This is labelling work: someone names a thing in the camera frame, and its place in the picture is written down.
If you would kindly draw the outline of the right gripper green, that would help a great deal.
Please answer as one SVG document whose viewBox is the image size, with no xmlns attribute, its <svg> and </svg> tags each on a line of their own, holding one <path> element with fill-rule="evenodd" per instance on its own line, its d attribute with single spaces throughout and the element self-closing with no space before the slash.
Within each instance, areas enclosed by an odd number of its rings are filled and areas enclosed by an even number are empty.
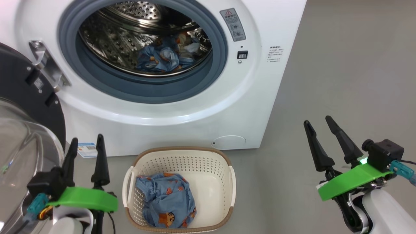
<svg viewBox="0 0 416 234">
<path fill-rule="evenodd" d="M 330 181 L 323 183 L 323 185 L 318 185 L 318 194 L 322 201 L 331 200 L 336 196 L 356 189 L 373 180 L 393 174 L 390 170 L 381 172 L 368 163 L 361 164 L 359 158 L 363 156 L 362 151 L 331 116 L 325 116 L 325 120 L 331 133 L 336 136 L 339 142 L 344 153 L 345 163 L 359 165 L 341 175 L 337 175 L 333 179 L 330 179 Z M 304 121 L 304 128 L 316 171 L 324 172 L 332 169 L 335 162 L 332 158 L 328 157 L 322 148 L 317 134 L 308 120 Z"/>
</svg>

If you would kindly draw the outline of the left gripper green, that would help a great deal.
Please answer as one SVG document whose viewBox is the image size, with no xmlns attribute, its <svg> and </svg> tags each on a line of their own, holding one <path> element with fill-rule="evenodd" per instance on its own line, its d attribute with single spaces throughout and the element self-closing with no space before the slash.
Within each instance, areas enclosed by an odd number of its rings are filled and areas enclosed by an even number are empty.
<svg viewBox="0 0 416 234">
<path fill-rule="evenodd" d="M 64 190 L 57 201 L 49 201 L 47 203 L 48 206 L 68 206 L 103 212 L 116 212 L 118 210 L 118 199 L 116 196 L 99 190 L 110 183 L 107 153 L 102 134 L 98 134 L 96 150 L 95 172 L 91 178 L 91 182 L 94 184 L 93 189 L 74 187 L 74 161 L 78 153 L 78 139 L 76 137 L 72 139 L 61 167 L 64 182 L 69 188 Z"/>
</svg>

